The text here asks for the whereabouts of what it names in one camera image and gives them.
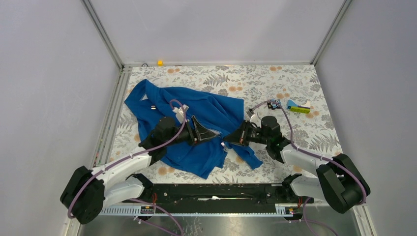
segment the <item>robotic arm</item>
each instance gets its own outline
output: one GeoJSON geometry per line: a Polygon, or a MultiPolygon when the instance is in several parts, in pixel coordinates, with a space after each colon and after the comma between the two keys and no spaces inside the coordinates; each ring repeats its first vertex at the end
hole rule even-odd
{"type": "MultiPolygon", "coordinates": [[[[168,146],[181,142],[187,142],[193,146],[216,137],[214,132],[203,127],[194,116],[191,117],[191,121],[194,129],[191,128],[189,122],[186,122],[184,129],[168,146]]],[[[139,146],[133,153],[157,147],[173,138],[178,131],[179,127],[176,126],[174,118],[164,117],[146,139],[139,143],[139,146]]],[[[72,175],[61,195],[60,201],[70,209],[72,201],[82,186],[92,176],[103,172],[86,186],[71,210],[72,215],[81,224],[86,224],[93,220],[103,208],[127,199],[141,197],[149,183],[147,183],[146,179],[140,179],[137,175],[131,174],[159,161],[165,156],[166,152],[167,148],[164,146],[148,153],[131,154],[130,158],[125,161],[114,160],[91,170],[81,166],[72,175]]]]}
{"type": "Polygon", "coordinates": [[[370,188],[356,166],[345,154],[336,157],[319,155],[321,158],[312,157],[314,153],[299,151],[291,144],[291,141],[282,136],[281,127],[275,117],[266,116],[261,119],[261,127],[245,120],[233,133],[224,138],[226,142],[247,146],[250,142],[265,144],[268,155],[281,163],[296,165],[312,173],[318,178],[310,178],[296,174],[288,176],[283,181],[287,194],[296,196],[309,196],[326,200],[337,212],[345,213],[362,200],[362,190],[353,178],[338,166],[324,161],[323,158],[333,159],[355,177],[357,177],[369,195],[370,188]]]}

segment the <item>reflective surface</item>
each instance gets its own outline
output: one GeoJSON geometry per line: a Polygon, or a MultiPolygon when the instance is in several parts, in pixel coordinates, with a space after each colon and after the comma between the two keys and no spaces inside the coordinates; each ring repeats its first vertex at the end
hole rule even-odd
{"type": "MultiPolygon", "coordinates": [[[[340,236],[359,236],[360,232],[353,211],[339,214],[328,206],[310,206],[309,220],[316,220],[332,227],[340,236]]],[[[304,222],[285,221],[278,217],[178,217],[186,236],[309,236],[313,235],[304,222]]],[[[153,217],[149,220],[179,234],[169,217],[153,217]]],[[[320,236],[334,234],[324,227],[310,224],[320,236]]],[[[138,224],[131,216],[98,216],[82,227],[81,236],[169,236],[152,226],[138,224]]]]}

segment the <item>blue towel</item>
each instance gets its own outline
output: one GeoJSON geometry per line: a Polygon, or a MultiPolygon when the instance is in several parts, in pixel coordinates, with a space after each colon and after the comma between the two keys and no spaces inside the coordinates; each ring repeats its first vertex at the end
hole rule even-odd
{"type": "MultiPolygon", "coordinates": [[[[162,117],[175,118],[175,113],[169,105],[172,99],[177,99],[189,107],[186,113],[188,119],[195,115],[204,127],[219,131],[221,137],[193,147],[185,142],[169,146],[162,161],[176,169],[207,178],[214,167],[223,168],[227,152],[221,145],[222,137],[235,131],[242,123],[243,100],[182,87],[158,88],[148,80],[143,80],[125,100],[127,107],[138,119],[139,135],[142,139],[155,128],[162,117]],[[148,99],[141,100],[145,94],[148,99]],[[156,106],[156,110],[150,108],[152,105],[156,106]]],[[[250,147],[228,145],[252,169],[262,164],[250,147]]]]}

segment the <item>floral pattern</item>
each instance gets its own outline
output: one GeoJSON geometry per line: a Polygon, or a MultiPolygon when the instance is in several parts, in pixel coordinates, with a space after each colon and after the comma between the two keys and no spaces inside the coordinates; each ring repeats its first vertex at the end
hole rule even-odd
{"type": "MultiPolygon", "coordinates": [[[[134,67],[125,96],[143,79],[159,87],[187,87],[241,98],[244,99],[245,111],[267,99],[281,99],[282,104],[286,104],[288,99],[298,104],[310,101],[312,106],[309,114],[287,112],[293,125],[295,143],[302,148],[331,155],[342,151],[312,65],[134,67]]],[[[277,117],[282,133],[289,138],[289,127],[280,110],[262,106],[256,112],[259,117],[277,117]]],[[[123,104],[110,160],[127,156],[138,145],[139,139],[137,120],[123,104]]],[[[215,168],[208,179],[176,170],[161,161],[139,173],[154,183],[273,183],[281,182],[294,173],[312,176],[299,167],[272,160],[265,145],[251,143],[250,146],[263,161],[255,170],[250,169],[233,150],[229,150],[223,169],[215,168]]]]}

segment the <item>gray wall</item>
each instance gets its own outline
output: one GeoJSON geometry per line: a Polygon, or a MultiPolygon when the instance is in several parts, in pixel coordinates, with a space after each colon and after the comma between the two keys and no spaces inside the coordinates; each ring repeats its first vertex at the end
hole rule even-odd
{"type": "Polygon", "coordinates": [[[92,0],[125,63],[309,62],[343,0],[92,0]]]}
{"type": "Polygon", "coordinates": [[[0,235],[60,235],[117,73],[81,1],[0,1],[0,235]]]}
{"type": "Polygon", "coordinates": [[[317,71],[379,236],[415,235],[417,1],[353,1],[317,71]]]}

